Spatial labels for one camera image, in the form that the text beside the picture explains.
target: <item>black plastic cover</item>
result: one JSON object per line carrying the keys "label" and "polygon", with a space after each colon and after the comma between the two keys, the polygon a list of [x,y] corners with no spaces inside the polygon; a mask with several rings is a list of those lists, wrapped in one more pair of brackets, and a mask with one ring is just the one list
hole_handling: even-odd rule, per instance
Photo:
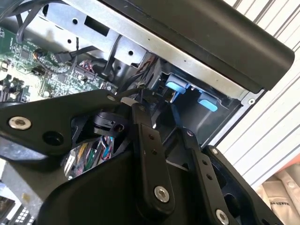
{"label": "black plastic cover", "polygon": [[222,0],[102,0],[244,88],[271,90],[294,52]]}

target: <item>metal arm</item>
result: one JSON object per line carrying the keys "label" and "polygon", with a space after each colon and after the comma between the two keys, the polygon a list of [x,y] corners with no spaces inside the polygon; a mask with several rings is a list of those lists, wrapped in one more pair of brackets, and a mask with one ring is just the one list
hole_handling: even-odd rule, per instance
{"label": "metal arm", "polygon": [[111,160],[52,191],[38,225],[282,224],[217,149],[199,147],[173,106],[153,129],[146,107],[119,99],[97,90],[0,109],[0,157],[31,170],[53,171],[79,144],[115,138]]}

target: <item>connector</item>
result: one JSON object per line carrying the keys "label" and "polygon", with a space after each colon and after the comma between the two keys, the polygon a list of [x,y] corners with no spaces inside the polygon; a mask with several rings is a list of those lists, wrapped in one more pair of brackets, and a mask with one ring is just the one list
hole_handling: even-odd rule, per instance
{"label": "connector", "polygon": [[70,52],[59,52],[54,54],[54,56],[59,63],[66,63],[72,60]]}

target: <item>bolt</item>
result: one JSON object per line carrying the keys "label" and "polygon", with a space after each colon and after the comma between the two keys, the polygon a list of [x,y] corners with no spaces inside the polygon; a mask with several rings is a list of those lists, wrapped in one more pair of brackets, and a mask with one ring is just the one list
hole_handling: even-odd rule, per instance
{"label": "bolt", "polygon": [[157,186],[154,189],[154,195],[162,203],[167,203],[170,200],[169,192],[162,186]]}
{"label": "bolt", "polygon": [[142,110],[143,112],[146,111],[144,106],[139,106],[139,109]]}
{"label": "bolt", "polygon": [[8,121],[11,128],[16,130],[27,130],[31,127],[31,121],[22,116],[15,116]]}
{"label": "bolt", "polygon": [[107,98],[111,101],[115,101],[116,99],[113,96],[108,95]]}
{"label": "bolt", "polygon": [[211,152],[214,153],[215,155],[218,154],[218,150],[216,150],[215,148],[211,148],[210,150],[211,150]]}
{"label": "bolt", "polygon": [[189,135],[189,136],[194,136],[194,134],[193,134],[193,132],[192,131],[190,131],[190,130],[187,130],[187,134]]}
{"label": "bolt", "polygon": [[229,219],[222,210],[216,210],[216,216],[223,225],[229,225]]}
{"label": "bolt", "polygon": [[248,101],[249,105],[253,105],[254,103],[255,103],[255,99],[254,98],[249,99],[249,101]]}

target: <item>black cable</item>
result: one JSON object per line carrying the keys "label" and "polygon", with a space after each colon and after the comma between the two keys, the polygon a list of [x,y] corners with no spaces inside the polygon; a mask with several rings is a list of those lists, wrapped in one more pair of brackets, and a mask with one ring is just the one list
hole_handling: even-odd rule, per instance
{"label": "black cable", "polygon": [[85,54],[85,53],[88,53],[88,52],[91,52],[91,51],[94,51],[94,50],[98,50],[98,49],[94,46],[88,46],[88,47],[82,48],[80,50],[70,52],[70,55],[73,58],[77,55]]}
{"label": "black cable", "polygon": [[26,17],[24,23],[22,24],[22,26],[19,28],[17,34],[16,34],[16,41],[17,43],[21,44],[22,41],[24,40],[24,32],[25,29],[27,28],[27,26],[31,23],[31,21],[34,19],[34,17],[36,17],[36,15],[38,14],[38,12],[40,11],[42,7],[40,5],[36,5],[28,14],[28,16]]}
{"label": "black cable", "polygon": [[28,2],[25,2],[21,5],[19,5],[8,15],[8,17],[29,11],[29,10],[33,9],[33,7],[35,7],[37,4],[41,5],[41,7],[44,7],[45,5],[48,5],[50,3],[60,3],[60,4],[67,5],[67,3],[63,2],[62,0],[32,0],[32,1],[28,1]]}
{"label": "black cable", "polygon": [[140,92],[140,90],[142,90],[143,88],[133,88],[130,90],[126,90],[123,92],[118,93],[116,96],[114,96],[114,98],[118,101],[120,101],[123,97],[128,97],[134,94],[138,94]]}
{"label": "black cable", "polygon": [[115,43],[113,44],[112,50],[111,50],[111,52],[110,52],[110,54],[109,54],[109,56],[108,56],[108,59],[107,59],[107,63],[106,63],[106,65],[105,65],[104,69],[103,69],[102,74],[105,75],[105,76],[107,76],[107,77],[109,77],[110,71],[112,70],[112,67],[113,67],[113,60],[114,60],[113,58],[114,58],[114,55],[116,54],[116,51],[117,51],[117,48],[116,48],[116,47],[117,47],[118,42],[120,41],[121,37],[122,37],[122,35],[119,35],[119,36],[117,37],[117,40],[116,40]]}
{"label": "black cable", "polygon": [[17,18],[17,22],[18,22],[19,28],[22,27],[22,25],[23,25],[23,19],[21,17],[21,14],[16,15],[16,18]]}
{"label": "black cable", "polygon": [[[79,38],[76,37],[76,49],[78,50],[79,49]],[[75,58],[72,60],[72,65],[70,66],[70,68],[65,71],[65,72],[61,72],[61,73],[58,73],[52,69],[50,69],[48,66],[46,66],[45,64],[43,64],[41,62],[41,60],[39,59],[39,57],[35,57],[35,60],[39,63],[39,65],[41,65],[47,72],[49,73],[52,73],[52,74],[56,74],[56,75],[65,75],[65,74],[68,74],[70,72],[73,72],[74,71],[74,68],[76,67],[77,65],[77,61],[78,61],[78,56],[75,56]]]}
{"label": "black cable", "polygon": [[0,22],[8,17],[24,0],[1,0]]}
{"label": "black cable", "polygon": [[157,58],[154,59],[154,61],[145,69],[145,71],[140,72],[140,73],[138,73],[136,75],[133,75],[132,77],[128,78],[126,80],[126,82],[119,88],[118,91],[119,92],[124,92],[125,90],[127,90],[134,81],[136,81],[143,74],[148,73],[150,71],[150,69],[153,67],[153,65],[157,62],[157,60],[158,60]]}
{"label": "black cable", "polygon": [[140,72],[140,73],[138,73],[138,74],[136,74],[136,75],[133,75],[133,76],[131,76],[130,78],[128,78],[128,79],[126,80],[126,82],[120,87],[119,92],[124,92],[124,91],[126,91],[126,90],[129,88],[129,86],[130,86],[134,81],[136,81],[140,76],[142,76],[144,73],[145,73],[145,71],[144,71],[144,72]]}

